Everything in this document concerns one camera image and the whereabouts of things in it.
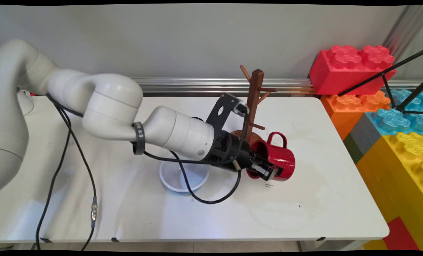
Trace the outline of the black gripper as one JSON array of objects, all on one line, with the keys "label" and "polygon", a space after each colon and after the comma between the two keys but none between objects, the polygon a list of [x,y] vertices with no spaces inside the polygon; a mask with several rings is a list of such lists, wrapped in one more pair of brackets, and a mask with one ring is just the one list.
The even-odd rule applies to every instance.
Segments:
[{"label": "black gripper", "polygon": [[[209,153],[209,162],[212,162],[213,167],[218,167],[223,170],[236,172],[235,166],[232,162],[227,164],[217,164],[232,159],[239,149],[240,138],[228,133],[227,131],[220,131],[215,144]],[[243,144],[236,158],[241,169],[249,168],[249,176],[252,179],[263,179],[265,181],[271,180],[278,172],[278,166],[269,162],[269,160],[257,153],[250,153],[250,144],[243,139]]]}]

